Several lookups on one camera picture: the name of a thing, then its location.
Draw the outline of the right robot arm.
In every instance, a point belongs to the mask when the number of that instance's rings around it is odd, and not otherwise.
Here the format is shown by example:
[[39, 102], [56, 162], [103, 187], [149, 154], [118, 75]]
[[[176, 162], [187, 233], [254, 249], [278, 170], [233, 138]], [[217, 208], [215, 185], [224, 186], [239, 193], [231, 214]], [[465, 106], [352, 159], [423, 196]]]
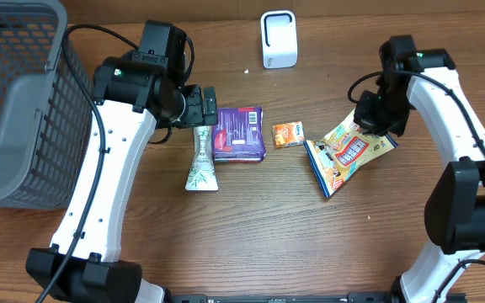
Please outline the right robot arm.
[[428, 242], [395, 278], [385, 302], [464, 302], [450, 289], [473, 264], [485, 266], [485, 128], [462, 91], [444, 49], [419, 50], [412, 36], [392, 36], [379, 49], [377, 92], [355, 100], [354, 122], [367, 135], [402, 136], [416, 110], [444, 166], [424, 207]]

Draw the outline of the purple red pad package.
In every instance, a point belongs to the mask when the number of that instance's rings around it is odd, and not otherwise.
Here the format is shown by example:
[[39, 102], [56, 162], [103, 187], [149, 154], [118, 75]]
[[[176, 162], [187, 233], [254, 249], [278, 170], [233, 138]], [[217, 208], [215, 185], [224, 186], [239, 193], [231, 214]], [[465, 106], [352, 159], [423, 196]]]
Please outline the purple red pad package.
[[266, 156], [261, 107], [219, 108], [212, 128], [216, 162], [262, 162]]

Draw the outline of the dark grey plastic basket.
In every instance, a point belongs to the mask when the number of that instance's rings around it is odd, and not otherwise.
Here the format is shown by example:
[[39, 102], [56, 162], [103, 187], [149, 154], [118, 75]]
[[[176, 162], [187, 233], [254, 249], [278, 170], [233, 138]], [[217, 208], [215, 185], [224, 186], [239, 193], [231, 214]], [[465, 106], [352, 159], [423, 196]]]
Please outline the dark grey plastic basket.
[[65, 208], [83, 162], [92, 113], [69, 72], [92, 85], [76, 51], [61, 55], [58, 1], [0, 1], [0, 207]]

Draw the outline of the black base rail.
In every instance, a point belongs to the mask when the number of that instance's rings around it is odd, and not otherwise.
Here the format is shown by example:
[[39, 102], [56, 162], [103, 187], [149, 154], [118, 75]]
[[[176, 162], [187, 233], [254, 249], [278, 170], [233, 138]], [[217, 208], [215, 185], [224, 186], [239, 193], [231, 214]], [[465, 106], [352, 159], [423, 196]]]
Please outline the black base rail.
[[347, 295], [168, 295], [167, 303], [401, 303], [392, 292], [350, 292]]

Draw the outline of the white tube item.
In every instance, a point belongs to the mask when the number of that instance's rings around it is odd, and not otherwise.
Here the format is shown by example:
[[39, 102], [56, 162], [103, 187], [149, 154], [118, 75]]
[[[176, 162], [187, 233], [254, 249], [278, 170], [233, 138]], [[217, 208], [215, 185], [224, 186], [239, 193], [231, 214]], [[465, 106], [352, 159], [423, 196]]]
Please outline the white tube item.
[[219, 189], [213, 161], [212, 127], [194, 128], [195, 154], [189, 170], [187, 191], [217, 191]]

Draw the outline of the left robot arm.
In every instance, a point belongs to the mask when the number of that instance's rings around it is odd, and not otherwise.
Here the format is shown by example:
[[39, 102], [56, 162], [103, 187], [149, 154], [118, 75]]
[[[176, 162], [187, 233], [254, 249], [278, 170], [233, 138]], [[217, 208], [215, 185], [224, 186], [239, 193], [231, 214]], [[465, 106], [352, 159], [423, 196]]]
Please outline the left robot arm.
[[152, 302], [169, 291], [146, 281], [138, 263], [121, 259], [125, 210], [145, 148], [156, 130], [217, 123], [214, 88], [188, 84], [192, 39], [149, 20], [141, 41], [97, 68], [83, 88], [93, 119], [67, 212], [47, 248], [33, 248], [27, 273], [43, 297], [66, 302]]

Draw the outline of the white barcode scanner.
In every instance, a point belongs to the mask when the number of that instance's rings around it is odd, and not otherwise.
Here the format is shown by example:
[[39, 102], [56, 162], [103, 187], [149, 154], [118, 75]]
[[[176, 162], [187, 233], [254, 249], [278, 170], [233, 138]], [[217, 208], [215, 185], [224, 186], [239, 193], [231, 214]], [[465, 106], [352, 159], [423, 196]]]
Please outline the white barcode scanner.
[[268, 11], [260, 19], [265, 69], [293, 67], [297, 63], [296, 16], [290, 10]]

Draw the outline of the yellow snack bag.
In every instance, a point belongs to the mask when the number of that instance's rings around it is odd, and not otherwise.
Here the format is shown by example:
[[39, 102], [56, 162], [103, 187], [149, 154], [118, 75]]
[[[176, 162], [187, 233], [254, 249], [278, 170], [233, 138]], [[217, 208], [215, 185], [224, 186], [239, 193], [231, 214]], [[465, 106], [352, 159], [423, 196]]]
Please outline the yellow snack bag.
[[367, 162], [398, 144], [389, 136], [365, 135], [354, 122], [354, 110], [321, 140], [306, 140], [304, 147], [325, 198], [332, 197]]

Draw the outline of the small orange snack packet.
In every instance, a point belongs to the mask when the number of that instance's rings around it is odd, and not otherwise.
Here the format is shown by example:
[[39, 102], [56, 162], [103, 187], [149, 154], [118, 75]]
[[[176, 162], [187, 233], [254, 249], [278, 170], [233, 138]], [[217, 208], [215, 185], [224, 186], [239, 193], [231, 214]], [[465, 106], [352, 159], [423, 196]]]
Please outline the small orange snack packet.
[[306, 141], [301, 121], [274, 125], [272, 133], [275, 148], [300, 146]]

